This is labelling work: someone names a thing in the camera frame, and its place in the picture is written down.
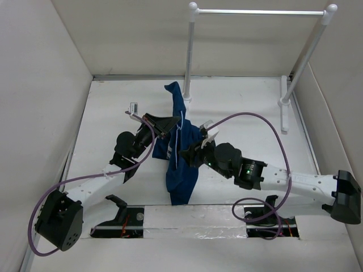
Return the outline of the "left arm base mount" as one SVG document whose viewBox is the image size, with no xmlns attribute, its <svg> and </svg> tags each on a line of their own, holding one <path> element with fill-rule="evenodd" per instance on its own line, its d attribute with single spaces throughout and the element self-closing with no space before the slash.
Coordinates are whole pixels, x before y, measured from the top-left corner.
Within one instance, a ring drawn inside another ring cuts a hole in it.
<svg viewBox="0 0 363 272">
<path fill-rule="evenodd" d="M 111 220 L 103 221 L 91 228 L 92 238 L 120 238 L 139 239 L 143 238 L 144 206 L 129 206 L 121 198 L 111 194 L 105 197 L 113 202 L 118 211 Z"/>
</svg>

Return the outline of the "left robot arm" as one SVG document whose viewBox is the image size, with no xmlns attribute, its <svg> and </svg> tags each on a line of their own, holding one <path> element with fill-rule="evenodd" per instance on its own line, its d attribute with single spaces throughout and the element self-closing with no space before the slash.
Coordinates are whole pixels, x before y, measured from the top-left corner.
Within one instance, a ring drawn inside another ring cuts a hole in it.
<svg viewBox="0 0 363 272">
<path fill-rule="evenodd" d="M 141 125 L 136 134 L 124 131 L 117 136 L 113 157 L 101 173 L 62 181 L 40 197 L 31 214 L 27 233 L 34 254 L 47 257 L 52 252 L 41 253 L 36 249 L 33 232 L 53 244 L 56 250 L 69 250 L 82 233 L 84 212 L 119 186 L 117 176 L 122 176 L 124 182 L 130 180 L 150 156 L 156 138 L 165 137 L 181 120 L 178 116 L 156 117 L 148 113 L 142 117 L 135 113 L 128 115 Z"/>
</svg>

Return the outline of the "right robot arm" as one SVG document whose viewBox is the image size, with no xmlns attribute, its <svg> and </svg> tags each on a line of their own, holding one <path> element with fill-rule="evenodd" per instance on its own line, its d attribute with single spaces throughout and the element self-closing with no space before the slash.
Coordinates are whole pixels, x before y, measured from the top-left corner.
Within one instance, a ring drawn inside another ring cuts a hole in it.
<svg viewBox="0 0 363 272">
<path fill-rule="evenodd" d="M 262 208 L 262 216 L 269 223 L 299 215 L 328 215 L 345 224 L 361 223 L 361 188 L 348 171 L 339 170 L 335 175 L 292 173 L 245 158 L 230 143 L 195 143 L 179 154 L 188 166 L 205 164 L 223 177 L 232 178 L 242 189 L 288 193 L 288 197 L 269 199 Z"/>
</svg>

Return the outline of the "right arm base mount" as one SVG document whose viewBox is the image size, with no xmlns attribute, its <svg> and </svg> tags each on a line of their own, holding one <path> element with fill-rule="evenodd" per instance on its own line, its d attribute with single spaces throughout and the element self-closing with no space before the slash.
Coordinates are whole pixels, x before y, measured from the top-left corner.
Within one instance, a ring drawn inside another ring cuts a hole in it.
<svg viewBox="0 0 363 272">
<path fill-rule="evenodd" d="M 262 205 L 244 205 L 245 217 L 254 219 L 263 216 L 270 211 L 270 208 L 265 204 Z M 278 237 L 296 237 L 299 238 L 298 228 L 295 217 L 283 218 L 280 217 L 281 229 Z M 271 239 L 277 233 L 278 220 L 275 214 L 255 222 L 246 224 L 246 234 L 248 238 L 259 237 L 262 239 Z"/>
</svg>

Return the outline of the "light blue wire hanger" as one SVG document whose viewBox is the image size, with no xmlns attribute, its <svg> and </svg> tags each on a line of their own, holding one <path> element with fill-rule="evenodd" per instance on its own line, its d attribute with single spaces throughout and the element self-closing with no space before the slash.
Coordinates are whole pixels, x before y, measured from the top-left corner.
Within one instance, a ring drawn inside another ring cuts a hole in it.
<svg viewBox="0 0 363 272">
<path fill-rule="evenodd" d="M 174 146 L 174 151 L 175 151 L 175 168 L 176 169 L 178 168 L 178 142 L 179 142 L 180 134 L 181 134 L 181 131 L 182 131 L 183 125 L 184 125 L 184 114 L 183 114 L 183 111 L 182 110 L 180 111 L 180 121 L 181 121 L 181 124 L 180 125 L 176 124 L 175 146 Z"/>
</svg>

